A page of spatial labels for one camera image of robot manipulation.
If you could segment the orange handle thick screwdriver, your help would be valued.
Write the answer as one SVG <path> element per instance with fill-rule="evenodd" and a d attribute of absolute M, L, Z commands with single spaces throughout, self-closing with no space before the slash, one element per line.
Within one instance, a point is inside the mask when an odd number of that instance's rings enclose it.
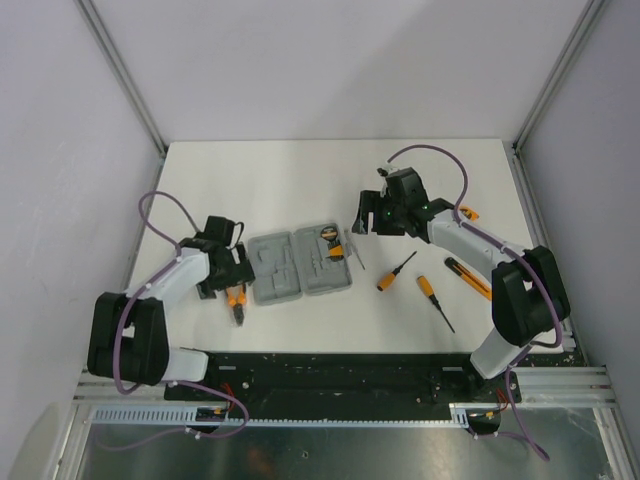
<path fill-rule="evenodd" d="M 376 289 L 380 292 L 387 290 L 395 281 L 395 279 L 397 278 L 397 276 L 400 274 L 400 272 L 402 271 L 402 269 L 405 267 L 405 265 L 411 261 L 415 255 L 417 254 L 416 251 L 414 251 L 412 254 L 410 254 L 401 264 L 399 264 L 398 266 L 396 266 L 393 270 L 391 270 L 390 272 L 388 272 L 386 275 L 384 275 L 376 284 Z"/>

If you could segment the orange black utility knife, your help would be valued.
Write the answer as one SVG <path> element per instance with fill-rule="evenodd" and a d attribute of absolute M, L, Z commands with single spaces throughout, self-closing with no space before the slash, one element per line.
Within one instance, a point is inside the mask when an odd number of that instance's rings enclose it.
<path fill-rule="evenodd" d="M 453 257 L 447 257 L 444 260 L 444 264 L 449 270 L 455 273 L 461 280 L 463 280 L 467 285 L 473 288 L 485 299 L 492 299 L 491 288 L 456 259 L 454 259 Z"/>

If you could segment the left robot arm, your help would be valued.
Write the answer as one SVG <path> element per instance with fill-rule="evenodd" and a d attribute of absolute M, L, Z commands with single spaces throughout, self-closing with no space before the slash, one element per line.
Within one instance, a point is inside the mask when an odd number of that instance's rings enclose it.
<path fill-rule="evenodd" d="M 170 345 L 167 317 L 192 290 L 202 300 L 215 299 L 255 280 L 244 245 L 234 239 L 234 231 L 243 229 L 241 222 L 210 216 L 150 279 L 122 293 L 101 294 L 94 306 L 89 373 L 150 386 L 186 381 L 197 398 L 214 397 L 220 374 L 208 367 L 206 353 Z"/>

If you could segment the orange handle slim screwdriver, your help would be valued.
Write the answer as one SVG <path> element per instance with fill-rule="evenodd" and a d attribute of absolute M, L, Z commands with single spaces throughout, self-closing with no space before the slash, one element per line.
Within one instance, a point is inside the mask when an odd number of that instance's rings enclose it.
<path fill-rule="evenodd" d="M 444 313 L 440 302 L 435 294 L 435 291 L 433 289 L 433 287 L 431 286 L 430 282 L 426 279 L 425 276 L 419 276 L 417 279 L 417 284 L 421 290 L 421 292 L 423 293 L 423 295 L 430 301 L 430 303 L 434 306 L 434 308 L 439 312 L 439 314 L 442 316 L 442 318 L 444 319 L 446 325 L 448 326 L 448 328 L 450 329 L 450 331 L 452 333 L 456 333 L 453 325 L 451 324 L 451 322 L 449 321 L 449 319 L 447 318 L 446 314 Z"/>

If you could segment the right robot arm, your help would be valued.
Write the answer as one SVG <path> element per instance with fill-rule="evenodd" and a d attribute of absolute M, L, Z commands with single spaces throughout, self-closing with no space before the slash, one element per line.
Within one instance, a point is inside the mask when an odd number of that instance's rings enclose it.
<path fill-rule="evenodd" d="M 379 190 L 360 192 L 354 234 L 418 238 L 459 258 L 486 279 L 491 289 L 493 328 L 470 355 L 472 369 L 461 376 L 463 393 L 484 401 L 497 389 L 497 376 L 535 345 L 555 348 L 538 337 L 556 332 L 571 312 L 554 254 L 544 246 L 527 249 L 500 239 L 442 199 L 430 199 L 412 168 L 380 168 Z"/>

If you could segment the orange handle pliers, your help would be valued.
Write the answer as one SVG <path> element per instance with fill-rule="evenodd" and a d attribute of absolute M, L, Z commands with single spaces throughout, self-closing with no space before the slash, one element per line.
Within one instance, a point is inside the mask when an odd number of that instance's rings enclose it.
<path fill-rule="evenodd" d="M 225 296 L 235 324 L 242 327 L 246 318 L 247 284 L 227 288 Z"/>

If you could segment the grey plastic tool case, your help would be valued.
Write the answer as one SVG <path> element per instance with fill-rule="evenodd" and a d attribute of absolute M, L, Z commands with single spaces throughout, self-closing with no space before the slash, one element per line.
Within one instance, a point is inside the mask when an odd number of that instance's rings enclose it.
<path fill-rule="evenodd" d="M 329 242 L 320 236 L 328 225 L 337 227 L 344 247 L 345 257 L 339 262 L 328 258 Z M 351 251 L 335 223 L 253 237 L 247 253 L 255 273 L 253 299 L 260 306 L 336 293 L 353 284 L 347 263 Z"/>

